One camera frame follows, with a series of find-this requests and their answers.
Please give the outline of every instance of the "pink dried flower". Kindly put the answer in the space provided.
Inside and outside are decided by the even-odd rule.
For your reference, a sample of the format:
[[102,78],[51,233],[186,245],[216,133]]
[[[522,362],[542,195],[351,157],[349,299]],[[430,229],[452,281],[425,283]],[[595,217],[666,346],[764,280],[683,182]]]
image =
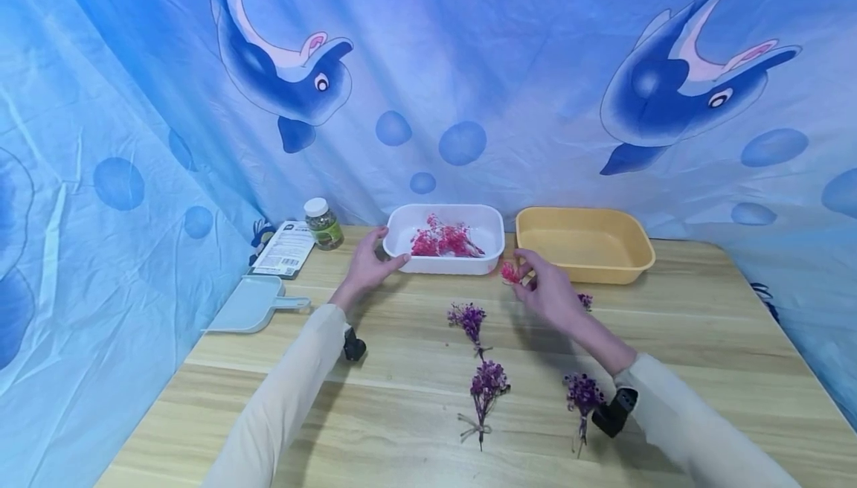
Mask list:
[[568,393],[565,399],[568,401],[568,410],[574,411],[576,408],[580,413],[580,427],[577,428],[577,436],[580,437],[580,447],[577,449],[577,456],[580,456],[580,450],[586,445],[586,427],[588,415],[598,405],[602,405],[604,393],[598,388],[596,381],[586,376],[586,373],[577,375],[572,373],[565,375],[563,379],[568,386]]
[[452,309],[446,312],[446,319],[450,326],[458,326],[467,334],[480,359],[484,360],[483,354],[489,348],[481,346],[479,331],[481,322],[485,319],[485,309],[476,306],[473,302],[467,304],[452,304]]
[[431,213],[426,220],[428,228],[417,229],[411,239],[411,255],[439,257],[480,257],[485,252],[469,238],[469,228],[463,223],[446,225]]
[[462,439],[478,432],[479,450],[483,448],[484,435],[491,433],[491,427],[485,425],[487,413],[491,411],[497,397],[508,392],[510,388],[512,385],[509,385],[506,370],[503,369],[502,365],[487,360],[477,367],[477,374],[470,381],[470,396],[473,397],[473,404],[477,410],[477,421],[471,420],[463,414],[458,415],[459,420],[467,421],[472,425],[472,428],[461,433]]
[[[515,266],[515,263],[511,261],[503,262],[503,267],[500,270],[500,276],[503,279],[503,283],[506,285],[515,285],[517,283],[521,283],[521,280],[524,280],[520,276],[518,267]],[[584,309],[587,312],[592,310],[592,295],[585,295],[585,293],[577,293],[577,300],[580,300]]]
[[515,263],[507,261],[503,263],[503,268],[500,270],[500,276],[503,278],[503,283],[506,285],[514,285],[521,283],[521,278],[518,275],[518,267]]

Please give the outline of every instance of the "white lid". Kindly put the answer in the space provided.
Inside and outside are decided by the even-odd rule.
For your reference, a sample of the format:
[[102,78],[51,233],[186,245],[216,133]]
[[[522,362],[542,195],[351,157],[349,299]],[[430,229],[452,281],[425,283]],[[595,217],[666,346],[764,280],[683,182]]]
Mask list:
[[327,200],[323,197],[314,197],[304,204],[304,213],[309,217],[322,216],[330,210],[327,207]]

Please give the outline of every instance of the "white sleeve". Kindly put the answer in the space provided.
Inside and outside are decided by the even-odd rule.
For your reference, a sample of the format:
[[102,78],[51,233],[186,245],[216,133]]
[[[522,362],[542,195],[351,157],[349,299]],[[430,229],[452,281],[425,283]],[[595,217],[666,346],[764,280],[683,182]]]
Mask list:
[[639,354],[616,375],[638,393],[632,416],[646,441],[698,488],[800,488],[783,467],[716,413],[657,359]]
[[317,308],[235,425],[202,488],[269,488],[283,450],[298,435],[350,329],[333,304]]

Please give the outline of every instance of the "light blue dustpan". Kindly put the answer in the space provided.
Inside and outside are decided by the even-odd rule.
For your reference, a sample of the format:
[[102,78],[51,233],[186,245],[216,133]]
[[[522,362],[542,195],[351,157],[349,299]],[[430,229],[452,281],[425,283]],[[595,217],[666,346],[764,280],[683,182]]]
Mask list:
[[245,274],[205,331],[254,334],[271,322],[276,309],[309,306],[309,298],[283,296],[285,291],[277,276]]

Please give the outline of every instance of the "dustpan handle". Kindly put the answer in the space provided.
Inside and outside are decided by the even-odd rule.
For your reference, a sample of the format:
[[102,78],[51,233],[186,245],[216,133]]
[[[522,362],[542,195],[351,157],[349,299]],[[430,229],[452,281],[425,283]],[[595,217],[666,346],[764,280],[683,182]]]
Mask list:
[[271,304],[275,309],[300,309],[309,306],[311,300],[305,296],[278,296]]

